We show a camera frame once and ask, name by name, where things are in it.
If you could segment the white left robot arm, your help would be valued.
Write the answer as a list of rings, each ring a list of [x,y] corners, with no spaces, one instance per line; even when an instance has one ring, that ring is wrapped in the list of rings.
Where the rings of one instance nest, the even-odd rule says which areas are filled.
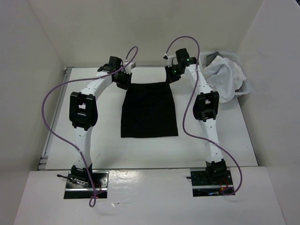
[[[126,88],[131,81],[134,62],[123,61],[111,56],[109,62],[97,70],[96,79],[80,92],[72,92],[69,101],[69,120],[75,131],[75,145],[81,151],[71,167],[70,179],[82,187],[93,183],[90,156],[91,133],[98,120],[97,99],[103,91],[115,82]]]

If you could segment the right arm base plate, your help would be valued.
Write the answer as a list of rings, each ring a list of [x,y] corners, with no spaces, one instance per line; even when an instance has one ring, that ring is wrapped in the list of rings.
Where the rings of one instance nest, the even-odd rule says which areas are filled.
[[[190,175],[186,178],[191,181],[193,197],[220,196],[223,195],[222,192],[229,195],[234,192],[230,170],[227,170],[225,175],[214,181],[209,179],[204,168],[191,169]]]

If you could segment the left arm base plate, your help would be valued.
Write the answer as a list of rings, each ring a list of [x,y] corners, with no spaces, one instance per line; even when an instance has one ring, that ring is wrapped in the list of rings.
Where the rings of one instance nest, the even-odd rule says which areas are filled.
[[[90,180],[82,181],[71,177],[71,172],[67,176],[57,174],[57,177],[66,180],[64,199],[90,199],[93,196],[93,188]],[[108,190],[108,171],[93,170],[92,181],[96,190],[97,199],[106,199]]]

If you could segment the black skirt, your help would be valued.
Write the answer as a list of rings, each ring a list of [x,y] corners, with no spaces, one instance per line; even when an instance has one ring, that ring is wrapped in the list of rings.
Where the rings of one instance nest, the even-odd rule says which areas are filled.
[[[121,113],[122,138],[178,136],[175,103],[166,82],[132,83]]]

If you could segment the white skirt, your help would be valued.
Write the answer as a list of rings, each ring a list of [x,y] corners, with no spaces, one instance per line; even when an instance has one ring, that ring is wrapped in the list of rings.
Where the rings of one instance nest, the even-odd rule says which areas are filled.
[[[246,77],[241,67],[228,58],[217,56],[206,68],[203,76],[209,86],[219,93],[219,102],[226,103],[234,98]]]

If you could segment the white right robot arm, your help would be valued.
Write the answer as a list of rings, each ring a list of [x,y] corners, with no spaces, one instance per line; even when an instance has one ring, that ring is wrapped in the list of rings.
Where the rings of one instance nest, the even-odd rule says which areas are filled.
[[[165,54],[167,60],[165,66],[168,82],[178,81],[185,75],[193,86],[192,108],[194,118],[199,122],[202,136],[206,143],[206,168],[205,178],[210,184],[219,183],[226,174],[227,166],[218,147],[218,134],[216,129],[216,118],[219,106],[219,93],[206,82],[202,69],[195,57],[190,57],[185,48],[179,49],[175,55]]]

